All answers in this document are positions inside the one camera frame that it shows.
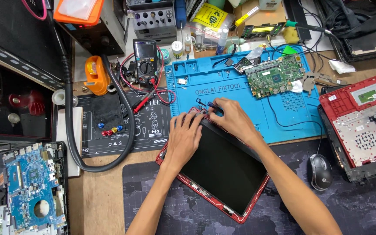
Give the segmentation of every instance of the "black mouse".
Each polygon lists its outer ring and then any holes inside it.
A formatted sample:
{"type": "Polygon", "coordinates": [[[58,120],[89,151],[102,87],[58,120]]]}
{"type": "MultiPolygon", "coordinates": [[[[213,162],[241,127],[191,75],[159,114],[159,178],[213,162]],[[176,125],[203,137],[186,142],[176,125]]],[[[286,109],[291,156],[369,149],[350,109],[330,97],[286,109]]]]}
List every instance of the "black mouse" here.
{"type": "Polygon", "coordinates": [[[332,184],[332,166],[321,154],[313,154],[307,162],[307,177],[316,190],[326,190],[332,184]]]}

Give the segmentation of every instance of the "sponge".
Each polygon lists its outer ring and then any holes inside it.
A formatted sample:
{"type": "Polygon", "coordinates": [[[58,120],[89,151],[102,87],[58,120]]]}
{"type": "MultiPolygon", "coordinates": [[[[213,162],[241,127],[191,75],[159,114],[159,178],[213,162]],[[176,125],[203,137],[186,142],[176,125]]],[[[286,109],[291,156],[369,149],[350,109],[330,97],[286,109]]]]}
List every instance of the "sponge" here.
{"type": "Polygon", "coordinates": [[[300,40],[295,27],[286,27],[282,31],[282,36],[284,37],[286,43],[297,43],[300,40]]]}

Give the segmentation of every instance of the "green motherboard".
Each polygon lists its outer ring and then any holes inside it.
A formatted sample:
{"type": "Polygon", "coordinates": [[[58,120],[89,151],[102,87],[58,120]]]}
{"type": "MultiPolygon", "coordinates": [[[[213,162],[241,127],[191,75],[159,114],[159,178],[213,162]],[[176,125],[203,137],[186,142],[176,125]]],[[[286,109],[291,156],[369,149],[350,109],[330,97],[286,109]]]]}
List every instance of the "green motherboard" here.
{"type": "Polygon", "coordinates": [[[301,79],[306,72],[298,54],[244,67],[243,70],[256,98],[291,90],[291,82],[301,79]]]}

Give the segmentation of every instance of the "white tissue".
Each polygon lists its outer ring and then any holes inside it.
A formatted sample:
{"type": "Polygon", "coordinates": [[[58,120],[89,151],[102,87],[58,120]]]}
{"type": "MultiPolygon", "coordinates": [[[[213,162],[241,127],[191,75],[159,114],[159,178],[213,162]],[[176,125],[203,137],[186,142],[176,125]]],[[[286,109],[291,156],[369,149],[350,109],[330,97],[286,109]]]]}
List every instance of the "white tissue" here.
{"type": "Polygon", "coordinates": [[[302,93],[302,83],[300,80],[291,82],[292,85],[292,92],[295,93],[302,93]]]}
{"type": "Polygon", "coordinates": [[[356,72],[355,67],[342,61],[329,60],[329,65],[339,74],[356,72]]]}

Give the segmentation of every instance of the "black repair mat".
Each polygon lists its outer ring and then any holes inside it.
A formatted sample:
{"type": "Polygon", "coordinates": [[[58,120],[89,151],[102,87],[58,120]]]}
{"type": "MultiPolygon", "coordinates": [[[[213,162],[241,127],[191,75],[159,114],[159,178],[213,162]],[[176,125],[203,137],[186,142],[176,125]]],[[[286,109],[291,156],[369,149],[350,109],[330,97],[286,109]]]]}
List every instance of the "black repair mat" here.
{"type": "MultiPolygon", "coordinates": [[[[307,180],[307,160],[317,151],[318,140],[272,146],[274,152],[313,189],[307,180]]],[[[326,139],[320,153],[332,158],[326,139]]],[[[343,234],[376,234],[376,178],[368,184],[348,183],[333,167],[333,184],[323,192],[313,191],[336,219],[343,234]]],[[[159,170],[155,162],[123,168],[126,230],[154,183],[159,170]]],[[[175,179],[168,192],[156,235],[292,235],[304,234],[269,180],[244,224],[238,224],[185,184],[175,179]]]]}
{"type": "MultiPolygon", "coordinates": [[[[134,104],[143,95],[134,92],[126,93],[130,104],[134,104]]],[[[166,93],[161,94],[162,98],[168,101],[166,93]]],[[[84,108],[82,122],[82,158],[107,156],[121,153],[129,139],[128,117],[124,118],[126,132],[95,139],[95,131],[99,131],[97,123],[94,123],[91,102],[98,97],[94,94],[78,96],[78,106],[84,108]]],[[[124,104],[121,104],[121,111],[127,112],[124,104]]],[[[132,153],[150,150],[159,150],[165,145],[169,137],[170,109],[157,99],[150,99],[136,114],[136,132],[132,153]]]]}

